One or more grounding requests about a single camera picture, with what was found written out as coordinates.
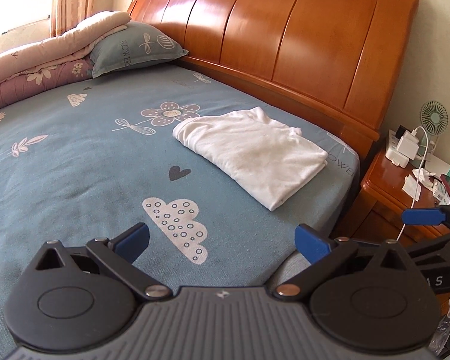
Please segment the white printed sweatshirt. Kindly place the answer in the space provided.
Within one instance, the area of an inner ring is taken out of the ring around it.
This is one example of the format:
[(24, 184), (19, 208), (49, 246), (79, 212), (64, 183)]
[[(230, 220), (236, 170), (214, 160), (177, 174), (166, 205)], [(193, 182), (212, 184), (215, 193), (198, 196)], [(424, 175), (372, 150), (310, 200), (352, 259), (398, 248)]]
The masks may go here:
[(207, 159), (269, 211), (283, 205), (327, 165), (328, 152), (299, 127), (259, 106), (177, 124), (173, 137)]

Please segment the white crumpled paper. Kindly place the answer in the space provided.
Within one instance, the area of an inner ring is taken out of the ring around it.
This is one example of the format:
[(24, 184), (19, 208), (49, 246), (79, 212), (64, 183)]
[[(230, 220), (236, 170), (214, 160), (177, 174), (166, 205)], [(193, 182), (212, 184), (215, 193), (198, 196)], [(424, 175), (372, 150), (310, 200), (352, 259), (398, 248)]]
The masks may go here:
[(436, 173), (429, 172), (424, 168), (414, 169), (410, 175), (407, 175), (402, 190), (418, 202), (423, 187), (431, 192), (439, 202), (447, 204), (450, 201), (445, 184), (437, 177)]

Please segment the wooden nightstand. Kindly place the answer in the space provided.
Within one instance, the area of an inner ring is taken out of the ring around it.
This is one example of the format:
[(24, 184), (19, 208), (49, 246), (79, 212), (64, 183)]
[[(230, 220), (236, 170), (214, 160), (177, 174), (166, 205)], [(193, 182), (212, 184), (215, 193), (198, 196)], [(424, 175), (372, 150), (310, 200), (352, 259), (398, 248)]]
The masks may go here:
[(358, 187), (350, 192), (331, 237), (348, 236), (380, 243), (399, 237), (404, 246), (426, 241), (450, 232), (444, 225), (404, 226), (401, 213), (412, 204), (418, 208), (435, 206), (433, 193), (423, 189), (418, 202), (402, 190), (412, 167), (395, 166), (385, 158), (385, 143), (372, 149), (360, 172)]

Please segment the white power strip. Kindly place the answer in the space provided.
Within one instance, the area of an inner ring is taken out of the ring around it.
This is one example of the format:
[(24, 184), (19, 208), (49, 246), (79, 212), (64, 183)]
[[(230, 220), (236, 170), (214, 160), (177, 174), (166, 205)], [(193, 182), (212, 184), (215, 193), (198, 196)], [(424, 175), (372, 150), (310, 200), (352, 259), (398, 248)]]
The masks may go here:
[(400, 136), (393, 130), (388, 131), (388, 139), (385, 147), (385, 158), (397, 167), (405, 168), (409, 162), (418, 161), (417, 166), (422, 159), (428, 161), (435, 149), (434, 141), (427, 141), (426, 135), (422, 140), (418, 139), (416, 134), (404, 130)]

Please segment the white charger plug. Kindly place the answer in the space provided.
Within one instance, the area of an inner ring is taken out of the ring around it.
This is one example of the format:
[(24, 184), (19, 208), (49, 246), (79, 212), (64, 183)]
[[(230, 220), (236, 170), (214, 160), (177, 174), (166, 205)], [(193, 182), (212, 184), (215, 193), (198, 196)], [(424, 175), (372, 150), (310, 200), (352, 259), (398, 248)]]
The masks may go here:
[(396, 135), (396, 150), (401, 155), (413, 160), (416, 158), (419, 149), (419, 139), (408, 130), (405, 130), (400, 136)]

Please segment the blue patterned bed sheet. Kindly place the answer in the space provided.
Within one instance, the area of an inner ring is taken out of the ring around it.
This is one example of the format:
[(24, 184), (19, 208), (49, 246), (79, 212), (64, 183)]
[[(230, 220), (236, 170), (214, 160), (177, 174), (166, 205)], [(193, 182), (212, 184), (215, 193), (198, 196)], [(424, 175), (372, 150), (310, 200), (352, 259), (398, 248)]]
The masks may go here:
[[(269, 211), (181, 145), (187, 117), (261, 107), (328, 153), (322, 171)], [(4, 303), (40, 246), (82, 246), (143, 222), (136, 267), (171, 289), (264, 284), (298, 224), (329, 233), (359, 156), (310, 122), (198, 72), (162, 64), (63, 85), (0, 110), (0, 359), (15, 347)]]

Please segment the small green fan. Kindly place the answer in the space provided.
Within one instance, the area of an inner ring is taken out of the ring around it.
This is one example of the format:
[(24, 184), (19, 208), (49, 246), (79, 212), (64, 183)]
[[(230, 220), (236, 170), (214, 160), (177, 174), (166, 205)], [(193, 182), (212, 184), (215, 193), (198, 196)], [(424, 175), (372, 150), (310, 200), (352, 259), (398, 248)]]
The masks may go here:
[(420, 108), (419, 119), (428, 139), (436, 145), (449, 124), (446, 108), (437, 101), (426, 102)]

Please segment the wooden headboard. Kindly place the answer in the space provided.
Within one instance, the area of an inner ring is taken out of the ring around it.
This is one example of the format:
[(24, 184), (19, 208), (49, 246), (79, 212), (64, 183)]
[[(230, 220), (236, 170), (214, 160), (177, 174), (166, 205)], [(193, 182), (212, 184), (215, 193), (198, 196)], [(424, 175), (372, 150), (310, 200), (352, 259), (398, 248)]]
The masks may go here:
[(328, 130), (366, 158), (419, 0), (132, 0), (181, 63)]

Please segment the pink floral folded quilt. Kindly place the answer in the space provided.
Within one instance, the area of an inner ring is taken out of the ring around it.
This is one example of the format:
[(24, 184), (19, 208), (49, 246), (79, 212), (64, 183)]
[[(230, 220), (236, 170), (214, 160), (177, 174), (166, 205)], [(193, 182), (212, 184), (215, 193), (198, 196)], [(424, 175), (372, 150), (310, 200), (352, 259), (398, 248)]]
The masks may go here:
[(81, 59), (97, 42), (124, 30), (130, 20), (125, 11), (103, 11), (58, 37), (4, 51), (0, 53), (0, 84), (22, 73), (33, 74), (48, 66)]

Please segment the green flower pillow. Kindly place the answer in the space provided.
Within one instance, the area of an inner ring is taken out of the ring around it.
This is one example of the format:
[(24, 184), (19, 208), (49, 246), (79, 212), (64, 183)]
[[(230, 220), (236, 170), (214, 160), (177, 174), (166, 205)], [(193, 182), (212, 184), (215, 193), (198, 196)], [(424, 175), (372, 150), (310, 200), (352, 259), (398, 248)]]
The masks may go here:
[(177, 41), (150, 24), (130, 21), (125, 30), (107, 36), (93, 48), (92, 77), (147, 68), (180, 59), (188, 54)]

